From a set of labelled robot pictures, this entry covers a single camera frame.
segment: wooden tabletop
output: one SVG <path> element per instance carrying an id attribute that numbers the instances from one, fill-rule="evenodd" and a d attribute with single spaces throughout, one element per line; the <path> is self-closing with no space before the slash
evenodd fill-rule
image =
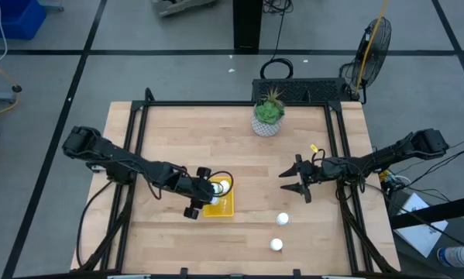
<path id="1" fill-rule="evenodd" d="M 104 136 L 122 146 L 129 117 L 129 102 L 113 102 Z M 372 152 L 366 122 L 358 102 L 342 103 L 345 128 L 353 156 Z M 198 220 L 183 217 L 189 199 L 163 192 L 157 201 L 139 176 L 133 204 L 123 272 L 178 274 L 350 274 L 345 235 L 335 182 L 313 184 L 312 203 L 281 190 L 297 177 L 278 178 L 291 167 L 294 155 L 312 155 L 310 145 L 331 156 L 323 108 L 287 107 L 281 131 L 274 137 L 257 136 L 251 128 L 252 107 L 150 107 L 142 157 L 187 166 L 226 170 L 235 178 L 235 215 Z M 135 148 L 136 120 L 132 151 Z M 339 131 L 335 125 L 338 149 Z M 104 173 L 94 174 L 89 198 L 106 183 Z M 368 183 L 379 185 L 372 174 Z M 106 233 L 115 187 L 99 196 L 85 216 L 81 253 L 85 260 Z M 388 262 L 400 269 L 394 239 L 381 193 L 366 188 L 360 195 L 369 238 Z M 286 212 L 287 226 L 276 217 Z M 270 249 L 273 238 L 282 239 L 281 252 Z M 363 270 L 356 241 L 359 269 Z M 117 243 L 112 249 L 114 266 Z"/>

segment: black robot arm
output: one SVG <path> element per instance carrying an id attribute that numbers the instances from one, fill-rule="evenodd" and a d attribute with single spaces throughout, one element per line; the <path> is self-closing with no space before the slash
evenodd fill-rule
<path id="1" fill-rule="evenodd" d="M 391 164 L 417 157 L 422 160 L 431 160 L 445 155 L 449 145 L 443 139 L 440 131 L 435 129 L 424 129 L 416 133 L 409 133 L 405 138 L 395 144 L 375 151 L 364 157 L 331 157 L 317 159 L 321 166 L 314 164 L 315 161 L 302 161 L 301 155 L 295 155 L 295 163 L 289 170 L 280 174 L 279 177 L 290 177 L 297 174 L 301 182 L 281 186 L 282 189 L 295 191 L 304 196 L 306 203 L 311 202 L 311 193 L 308 186 L 323 181 L 334 181 L 342 179 L 345 182 L 362 182 L 373 171 L 387 169 Z"/>
<path id="2" fill-rule="evenodd" d="M 136 172 L 160 190 L 190 198 L 191 206 L 184 212 L 188 218 L 196 219 L 196 208 L 201 209 L 217 197 L 213 185 L 208 181 L 210 169 L 199 167 L 197 177 L 191 177 L 185 167 L 145 160 L 114 145 L 94 128 L 75 126 L 63 144 L 63 152 L 70 158 L 86 161 L 91 169 L 93 166 L 103 167 L 110 181 L 129 184 L 134 178 L 132 174 Z"/>

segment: black metal frame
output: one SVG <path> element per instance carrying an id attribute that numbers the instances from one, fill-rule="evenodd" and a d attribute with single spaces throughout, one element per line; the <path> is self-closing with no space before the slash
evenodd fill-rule
<path id="1" fill-rule="evenodd" d="M 125 134 L 125 142 L 124 142 L 124 149 L 128 149 L 130 146 L 130 143 L 132 142 L 132 136 L 133 136 L 133 130 L 135 128 L 135 119 L 136 119 L 136 114 L 138 111 L 141 111 L 141 119 L 139 123 L 139 132 L 137 135 L 137 141 L 136 141 L 136 148 L 135 148 L 135 154 L 140 155 L 142 151 L 142 144 L 143 144 L 143 137 L 145 135 L 145 129 L 146 129 L 146 124 L 147 124 L 147 116 L 148 116 L 148 111 L 151 106 L 254 106 L 256 103 L 253 101 L 231 101 L 231 102 L 216 102 L 216 101 L 196 101 L 196 102 L 181 102 L 181 101 L 155 101 L 154 97 L 151 93 L 151 91 L 147 88 L 146 89 L 146 97 L 145 100 L 143 101 L 132 101 L 132 106 L 130 109 L 130 115 L 129 115 L 129 121 L 127 125 L 127 130 Z M 335 140 L 335 131 L 333 128 L 333 122 L 332 122 L 332 114 L 331 111 L 335 111 L 335 116 L 337 118 L 337 124 L 339 126 L 339 132 L 340 132 L 340 138 L 342 141 L 342 150 L 344 153 L 344 156 L 348 157 L 350 156 L 350 149 L 349 149 L 349 140 L 347 138 L 347 133 L 345 131 L 345 123 L 343 119 L 343 114 L 342 114 L 342 106 L 340 104 L 340 101 L 328 101 L 328 102 L 291 102 L 287 103 L 288 106 L 309 106 L 309 107 L 319 107 L 323 108 L 325 112 L 325 119 L 326 119 L 326 126 L 327 126 L 327 131 L 328 131 L 328 139 L 329 139 L 329 144 L 332 152 L 333 157 L 337 157 L 339 155 L 336 140 Z M 133 196 L 135 194 L 135 186 L 136 186 L 136 174 L 134 173 L 134 179 L 133 182 L 129 185 L 116 185 L 115 193 L 113 196 L 113 204 L 112 204 L 112 210 L 111 210 L 111 215 L 109 217 L 109 224 L 108 224 L 108 229 L 113 227 L 114 221 L 117 219 L 118 211 L 119 211 L 119 206 L 120 206 L 120 201 L 122 197 L 122 189 L 124 187 L 128 187 L 127 191 L 127 201 L 133 201 Z M 337 181 L 337 190 L 340 188 L 344 188 L 345 185 L 343 184 L 342 181 Z M 343 202 L 345 200 L 345 192 L 344 191 L 339 191 L 339 197 L 340 197 L 340 208 L 342 209 L 342 206 L 347 206 Z M 464 208 L 462 208 L 461 201 L 459 200 L 457 202 L 453 201 L 448 204 L 444 205 L 436 205 L 432 206 L 430 208 L 422 209 L 419 211 L 414 212 L 415 214 L 418 214 L 420 217 L 423 219 L 427 219 L 430 222 L 437 221 L 438 219 L 447 219 L 447 218 L 453 218 L 459 215 L 464 215 Z M 361 204 L 359 200 L 359 190 L 355 190 L 352 193 L 352 202 L 354 205 L 354 216 L 356 217 L 356 221 L 359 224 L 359 226 L 363 229 L 363 232 L 366 232 L 364 228 L 364 219 L 363 219 L 363 212 L 361 209 Z M 453 216 L 450 213 L 451 209 L 458 209 L 459 213 L 453 214 Z M 371 259 L 371 256 L 363 245 L 361 245 L 361 250 L 363 253 L 363 261 L 364 261 L 364 266 L 365 266 L 365 271 L 360 271 L 358 268 L 358 263 L 357 263 L 357 256 L 356 256 L 356 248 L 354 246 L 354 240 L 352 237 L 352 227 L 350 224 L 345 220 L 343 220 L 343 227 L 344 227 L 344 233 L 345 233 L 345 241 L 347 245 L 347 253 L 348 253 L 348 258 L 349 258 L 349 264 L 350 264 L 350 270 L 351 270 L 351 275 L 353 276 L 358 276 L 358 277 L 366 277 L 366 278 L 418 278 L 415 276 L 407 276 L 405 274 L 388 274 L 388 273 L 375 273 L 373 271 L 373 262 Z M 119 238 L 119 249 L 116 255 L 115 259 L 115 268 L 114 269 L 108 269 L 108 262 L 109 262 L 109 254 L 111 252 L 111 247 L 109 247 L 106 251 L 105 254 L 103 255 L 101 259 L 101 265 L 100 265 L 100 270 L 95 270 L 95 271 L 78 271 L 78 272 L 72 272 L 69 274 L 48 274 L 48 275 L 40 275 L 40 276 L 35 276 L 35 277 L 27 277 L 27 278 L 37 278 L 37 279 L 49 279 L 49 278 L 89 278 L 89 279 L 94 279 L 94 278 L 107 278 L 108 276 L 112 275 L 122 275 L 122 267 L 123 267 L 123 260 L 125 257 L 125 248 L 126 248 L 126 242 L 128 238 L 128 230 L 129 230 L 129 222 L 130 218 L 126 219 L 126 222 L 122 225 L 121 228 L 121 233 L 120 233 L 120 238 Z M 405 227 L 405 226 L 413 226 L 416 225 L 415 220 L 413 220 L 411 217 L 408 215 L 401 215 L 401 216 L 396 216 L 394 219 L 390 220 L 391 223 L 393 224 L 399 224 L 399 227 Z M 246 274 L 230 274 L 230 275 L 225 275 L 226 277 L 230 277 L 233 279 L 234 277 L 236 278 L 249 278 L 249 279 L 264 279 L 265 277 L 267 278 L 276 278 L 276 279 L 291 279 L 292 277 L 294 279 L 300 279 L 300 278 L 321 278 L 321 276 L 305 276 L 301 275 L 300 270 L 293 270 L 293 275 L 275 275 L 275 276 L 263 276 L 263 275 L 246 275 Z M 211 274 L 206 274 L 206 275 L 193 275 L 193 274 L 188 274 L 188 269 L 186 267 L 182 267 L 180 274 L 151 274 L 150 278 L 196 278 L 196 279 L 218 279 L 218 278 L 223 278 L 224 275 L 211 275 Z"/>

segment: electric fan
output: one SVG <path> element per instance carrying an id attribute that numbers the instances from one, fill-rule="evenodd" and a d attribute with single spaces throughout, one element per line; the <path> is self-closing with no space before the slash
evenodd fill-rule
<path id="1" fill-rule="evenodd" d="M 345 85 L 345 90 L 350 93 L 350 98 L 352 100 L 358 101 L 360 98 L 359 89 L 363 90 L 363 105 L 366 104 L 366 88 L 376 79 L 385 61 L 392 34 L 392 26 L 387 19 L 382 17 L 379 25 L 376 25 L 377 21 L 377 19 L 373 20 L 364 30 L 363 38 L 361 39 L 354 60 L 351 63 L 343 64 L 339 70 L 339 77 L 341 78 L 344 68 L 347 68 L 345 77 L 350 79 L 350 82 Z"/>

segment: concrete floor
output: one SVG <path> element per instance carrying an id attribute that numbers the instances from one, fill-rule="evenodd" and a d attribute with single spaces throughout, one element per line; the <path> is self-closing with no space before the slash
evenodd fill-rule
<path id="1" fill-rule="evenodd" d="M 12 50 L 82 50 L 99 0 L 64 1 L 49 11 L 31 41 L 10 40 Z M 464 49 L 464 0 L 440 0 Z M 296 0 L 286 14 L 280 49 L 355 50 L 381 1 Z M 453 50 L 431 1 L 390 2 L 391 50 Z M 261 49 L 274 49 L 278 15 L 263 15 Z M 93 50 L 230 50 L 232 1 L 159 19 L 147 0 L 108 0 Z M 331 78 L 351 56 L 282 56 L 295 78 Z M 0 276 L 50 145 L 60 110 L 79 61 L 78 55 L 9 55 L 1 63 L 23 86 L 21 102 L 0 116 Z M 158 100 L 250 100 L 252 79 L 270 56 L 89 56 L 73 99 L 61 142 L 72 126 L 105 125 L 109 103 L 141 99 L 151 87 Z M 281 66 L 266 76 L 286 75 Z M 0 76 L 0 90 L 9 86 Z M 368 90 L 364 107 L 374 146 L 394 143 L 410 131 L 440 129 L 453 145 L 464 140 L 464 70 L 456 56 L 388 57 Z M 464 145 L 451 150 L 455 153 Z M 412 162 L 393 167 L 403 169 Z M 433 162 L 403 172 L 409 178 Z M 67 272 L 78 219 L 91 173 L 58 150 L 15 276 Z M 450 199 L 464 198 L 464 155 L 415 185 L 436 188 Z M 428 202 L 439 202 L 423 196 Z"/>

